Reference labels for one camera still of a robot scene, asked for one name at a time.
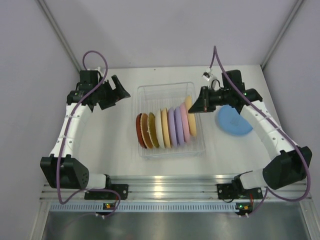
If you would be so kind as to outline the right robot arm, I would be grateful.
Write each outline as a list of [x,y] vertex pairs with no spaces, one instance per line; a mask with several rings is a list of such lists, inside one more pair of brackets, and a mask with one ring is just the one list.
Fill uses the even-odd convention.
[[188,112],[210,113],[218,106],[230,106],[250,124],[270,158],[266,167],[234,177],[233,192],[238,198],[246,198],[255,188],[278,190],[309,177],[310,148],[298,146],[285,135],[268,112],[262,96],[254,88],[245,87],[240,70],[222,74],[223,83],[218,89],[214,88],[217,78],[211,69],[205,71],[202,77],[209,85],[201,87],[197,100]]

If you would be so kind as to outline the clear wire dish rack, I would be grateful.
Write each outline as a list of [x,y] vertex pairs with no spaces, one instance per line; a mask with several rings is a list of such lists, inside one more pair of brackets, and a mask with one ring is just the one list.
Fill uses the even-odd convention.
[[[164,107],[178,107],[190,96],[194,103],[197,95],[192,82],[180,82],[160,85],[144,85],[137,89],[136,113],[155,113]],[[138,146],[138,153],[141,157],[164,158],[164,157],[185,157],[197,156],[205,152],[205,140],[200,116],[195,115],[195,126],[197,135],[190,138],[190,143],[184,146],[172,147],[169,149],[155,148],[145,149]]]

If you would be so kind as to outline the purple plate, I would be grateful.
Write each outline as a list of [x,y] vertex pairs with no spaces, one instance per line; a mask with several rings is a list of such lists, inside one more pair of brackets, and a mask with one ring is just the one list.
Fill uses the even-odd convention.
[[179,106],[177,106],[174,110],[174,119],[175,119],[177,141],[180,146],[183,146],[185,144],[185,138],[184,138],[184,129],[183,129],[181,111]]

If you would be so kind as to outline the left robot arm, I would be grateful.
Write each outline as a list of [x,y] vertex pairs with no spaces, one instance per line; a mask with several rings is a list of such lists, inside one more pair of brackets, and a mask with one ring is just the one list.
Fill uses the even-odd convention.
[[85,126],[95,106],[101,110],[130,97],[116,75],[103,80],[99,70],[80,71],[80,81],[67,95],[66,114],[56,144],[48,157],[42,157],[40,167],[52,188],[60,184],[62,189],[95,189],[103,199],[113,194],[109,176],[91,173],[79,160],[80,143]]

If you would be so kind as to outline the blue plate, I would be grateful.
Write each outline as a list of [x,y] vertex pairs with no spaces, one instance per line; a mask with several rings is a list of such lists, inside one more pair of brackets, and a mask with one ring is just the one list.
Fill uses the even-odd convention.
[[223,132],[232,136],[245,136],[253,130],[249,122],[229,105],[224,105],[218,110],[215,122]]

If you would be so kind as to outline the pink plate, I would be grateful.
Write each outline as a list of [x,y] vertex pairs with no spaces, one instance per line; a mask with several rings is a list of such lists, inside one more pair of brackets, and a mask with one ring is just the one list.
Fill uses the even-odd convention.
[[184,141],[185,141],[186,143],[190,143],[190,141],[191,141],[191,135],[190,135],[188,115],[187,115],[187,109],[186,109],[185,103],[183,102],[183,103],[180,105],[179,108],[180,108],[180,115],[181,115],[181,120],[182,120]]

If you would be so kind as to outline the tan yellow plate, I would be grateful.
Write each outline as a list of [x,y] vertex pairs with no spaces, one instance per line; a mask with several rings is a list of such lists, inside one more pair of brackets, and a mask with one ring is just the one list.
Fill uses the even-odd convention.
[[189,133],[191,136],[196,137],[197,136],[197,123],[196,123],[196,117],[194,113],[189,113],[190,108],[192,107],[192,97],[188,95],[185,100],[185,108],[187,113],[187,119],[188,119],[188,125],[189,125]]

